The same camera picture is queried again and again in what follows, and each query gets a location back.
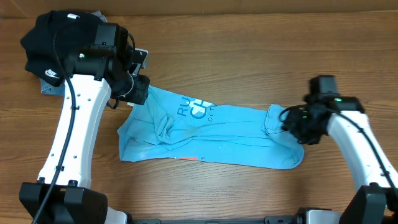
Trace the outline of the light blue t-shirt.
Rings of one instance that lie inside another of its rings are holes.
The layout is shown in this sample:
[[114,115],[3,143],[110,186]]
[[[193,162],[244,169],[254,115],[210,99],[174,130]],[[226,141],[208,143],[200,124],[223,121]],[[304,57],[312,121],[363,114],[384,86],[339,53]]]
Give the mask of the light blue t-shirt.
[[119,158],[293,169],[304,148],[282,130],[282,111],[279,105],[267,110],[216,105],[151,86],[144,105],[134,105],[118,129]]

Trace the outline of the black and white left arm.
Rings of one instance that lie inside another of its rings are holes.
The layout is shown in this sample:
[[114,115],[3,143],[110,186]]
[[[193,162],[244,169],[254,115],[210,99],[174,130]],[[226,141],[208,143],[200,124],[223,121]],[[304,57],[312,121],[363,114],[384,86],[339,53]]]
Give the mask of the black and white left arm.
[[24,182],[19,200],[33,223],[132,223],[91,189],[91,162],[109,99],[141,105],[149,78],[140,75],[148,51],[93,44],[64,62],[65,95],[50,154],[35,183]]

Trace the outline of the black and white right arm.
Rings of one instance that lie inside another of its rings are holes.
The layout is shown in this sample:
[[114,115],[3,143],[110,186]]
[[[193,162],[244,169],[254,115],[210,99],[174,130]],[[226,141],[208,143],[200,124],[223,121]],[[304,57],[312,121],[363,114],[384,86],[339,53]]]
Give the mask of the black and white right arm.
[[371,129],[369,118],[354,96],[338,92],[333,75],[309,81],[304,104],[280,113],[282,129],[299,144],[318,144],[328,135],[345,159],[356,194],[344,212],[301,208],[289,223],[397,223],[397,171]]

